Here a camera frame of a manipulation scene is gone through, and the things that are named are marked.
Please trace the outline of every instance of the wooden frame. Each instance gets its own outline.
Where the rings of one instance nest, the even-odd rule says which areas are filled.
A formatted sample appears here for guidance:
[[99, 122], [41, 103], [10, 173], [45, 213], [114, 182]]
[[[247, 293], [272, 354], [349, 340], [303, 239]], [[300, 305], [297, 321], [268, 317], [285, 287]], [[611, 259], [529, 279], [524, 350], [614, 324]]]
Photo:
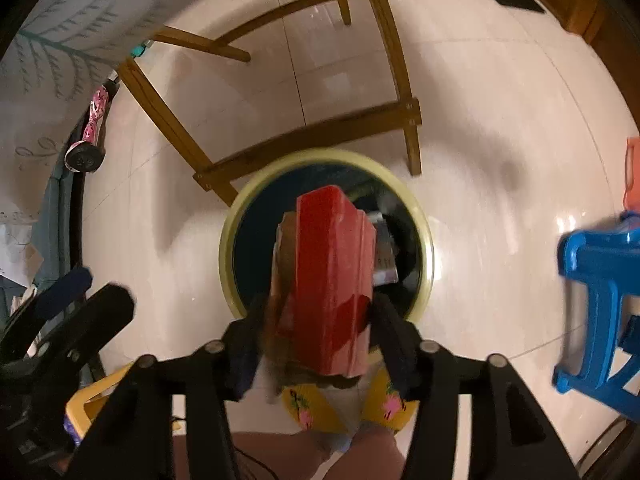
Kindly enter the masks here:
[[[295, 0], [257, 16], [215, 40], [173, 27], [163, 27], [152, 36], [152, 39], [249, 62], [251, 55], [247, 51], [230, 46], [229, 43], [288, 14], [329, 1], [332, 0]], [[350, 25], [351, 13], [348, 0], [337, 0], [337, 2], [344, 24]], [[400, 128], [404, 131], [409, 171], [412, 175], [419, 175], [422, 171], [417, 130], [417, 126], [422, 123], [420, 105], [411, 92], [396, 22], [388, 0], [369, 0], [369, 3], [385, 45], [398, 99], [302, 126], [260, 142], [216, 163], [209, 159], [188, 134], [132, 58], [129, 57], [118, 67], [118, 74], [149, 118], [193, 168], [195, 172], [193, 177], [202, 189], [213, 190], [227, 205], [231, 205], [238, 195], [231, 185], [232, 180], [259, 170], [281, 156], [307, 148], [334, 146]]]

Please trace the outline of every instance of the paper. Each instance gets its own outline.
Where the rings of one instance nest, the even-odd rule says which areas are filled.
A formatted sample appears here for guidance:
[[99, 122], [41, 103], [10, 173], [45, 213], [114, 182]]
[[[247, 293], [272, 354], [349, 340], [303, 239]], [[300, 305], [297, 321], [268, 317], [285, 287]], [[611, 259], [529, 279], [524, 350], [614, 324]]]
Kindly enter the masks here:
[[22, 286], [30, 286], [43, 262], [31, 244], [31, 225], [0, 224], [0, 274]]

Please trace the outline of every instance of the wooden furniture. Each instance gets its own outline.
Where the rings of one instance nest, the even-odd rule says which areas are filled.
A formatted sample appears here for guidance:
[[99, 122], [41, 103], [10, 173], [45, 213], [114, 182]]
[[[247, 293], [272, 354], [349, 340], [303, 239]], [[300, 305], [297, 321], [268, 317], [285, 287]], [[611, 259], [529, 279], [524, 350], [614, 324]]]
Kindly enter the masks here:
[[565, 30], [590, 44], [625, 98], [640, 128], [640, 46], [604, 0], [540, 0]]
[[[153, 35], [152, 39], [228, 57], [240, 62], [248, 62], [251, 59], [250, 53], [231, 46], [229, 43], [288, 14], [329, 1], [332, 0], [295, 0], [265, 12], [215, 40], [172, 27], [163, 27]], [[351, 15], [348, 0], [337, 0], [337, 2], [344, 24], [350, 25]], [[233, 179], [259, 170], [281, 156], [307, 148], [334, 146], [396, 128], [404, 130], [409, 171], [412, 175], [418, 175], [422, 171], [417, 130], [418, 124], [422, 123], [420, 106], [411, 92], [400, 37], [389, 2], [388, 0], [369, 0], [369, 3], [383, 38], [398, 98], [383, 105], [364, 108], [319, 123], [302, 126], [273, 139], [260, 142], [216, 163], [209, 159], [188, 134], [132, 58], [129, 57], [118, 67], [118, 74], [149, 118], [193, 168], [195, 172], [193, 177], [196, 182], [204, 190], [213, 190], [227, 205], [231, 205], [238, 195], [238, 192], [231, 185]]]

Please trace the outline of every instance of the yellow slipper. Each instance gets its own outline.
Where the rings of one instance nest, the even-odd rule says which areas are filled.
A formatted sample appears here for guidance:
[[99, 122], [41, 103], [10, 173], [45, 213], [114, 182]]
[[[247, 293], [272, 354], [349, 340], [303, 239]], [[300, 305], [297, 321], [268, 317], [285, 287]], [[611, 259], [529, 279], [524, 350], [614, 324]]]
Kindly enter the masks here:
[[347, 433], [347, 428], [315, 384], [298, 384], [282, 391], [282, 403], [303, 430]]
[[391, 383], [386, 368], [382, 367], [371, 383], [360, 418], [400, 431], [409, 422], [417, 407], [417, 400], [405, 402], [401, 399]]

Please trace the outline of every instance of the pink flower print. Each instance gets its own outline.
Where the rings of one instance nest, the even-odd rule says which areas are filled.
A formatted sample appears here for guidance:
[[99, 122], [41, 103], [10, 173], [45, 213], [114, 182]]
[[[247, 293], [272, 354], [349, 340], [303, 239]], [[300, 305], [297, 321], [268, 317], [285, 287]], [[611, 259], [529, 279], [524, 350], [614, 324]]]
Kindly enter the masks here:
[[396, 416], [396, 413], [403, 408], [403, 402], [395, 394], [387, 394], [384, 404], [382, 404], [382, 410], [385, 412], [385, 420], [391, 420]]
[[300, 425], [308, 430], [314, 423], [314, 418], [311, 416], [311, 412], [309, 410], [299, 410], [298, 411], [298, 421]]

